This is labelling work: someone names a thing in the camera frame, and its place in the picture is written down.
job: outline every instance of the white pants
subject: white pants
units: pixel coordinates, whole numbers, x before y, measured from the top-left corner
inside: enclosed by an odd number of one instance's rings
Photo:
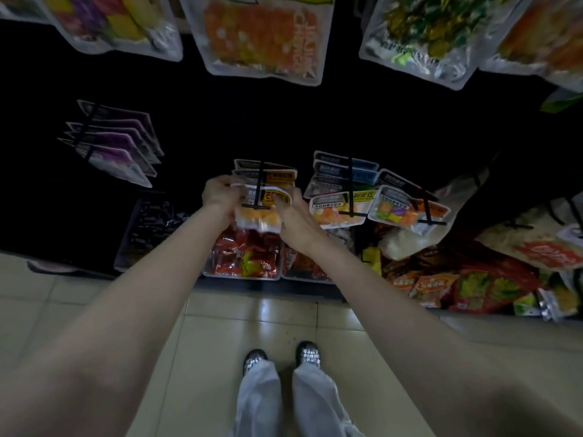
[[[304,437],[364,437],[343,408],[336,383],[316,365],[303,363],[293,374],[295,421]],[[239,387],[231,437],[279,437],[283,402],[271,361],[257,362]]]

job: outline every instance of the shoe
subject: shoe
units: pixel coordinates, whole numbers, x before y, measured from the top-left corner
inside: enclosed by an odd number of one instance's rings
[[[243,376],[249,372],[249,370],[261,360],[269,360],[267,359],[267,354],[264,350],[251,350],[247,353],[245,360],[243,362]]]
[[[304,340],[295,349],[295,367],[299,367],[303,362],[320,367],[320,352],[317,345],[309,340]]]

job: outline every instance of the grocery aisle floor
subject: grocery aisle floor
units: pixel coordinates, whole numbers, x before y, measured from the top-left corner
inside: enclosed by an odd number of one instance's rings
[[[23,259],[0,254],[0,376],[54,337],[106,285],[34,274]],[[583,327],[499,316],[441,317],[583,420]],[[192,293],[179,317],[128,435],[226,437],[242,359],[252,348],[265,349],[281,371],[289,405],[295,345],[301,340],[317,342],[322,368],[367,437],[433,435],[350,309],[204,292]],[[435,376],[431,368],[427,372]],[[291,424],[289,435],[297,435]]]

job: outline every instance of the leg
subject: leg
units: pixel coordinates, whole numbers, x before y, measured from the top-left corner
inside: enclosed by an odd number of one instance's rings
[[[302,342],[293,374],[294,413],[304,437],[364,437],[340,402],[336,383],[320,369],[316,345]]]
[[[231,437],[279,436],[283,403],[275,365],[265,352],[253,350],[245,358],[243,374]]]

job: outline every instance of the dark background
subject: dark background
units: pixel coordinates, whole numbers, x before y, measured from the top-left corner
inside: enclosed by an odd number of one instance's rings
[[[75,51],[57,30],[0,21],[0,250],[112,273],[144,189],[91,167],[63,136],[77,99],[149,112],[166,156],[154,190],[195,210],[205,181],[234,158],[294,165],[305,188],[312,153],[379,162],[428,190],[490,161],[491,177],[457,224],[485,227],[583,189],[582,107],[539,112],[556,87],[476,72],[455,92],[358,58],[353,0],[336,0],[319,87],[214,77],[192,36],[179,63]]]

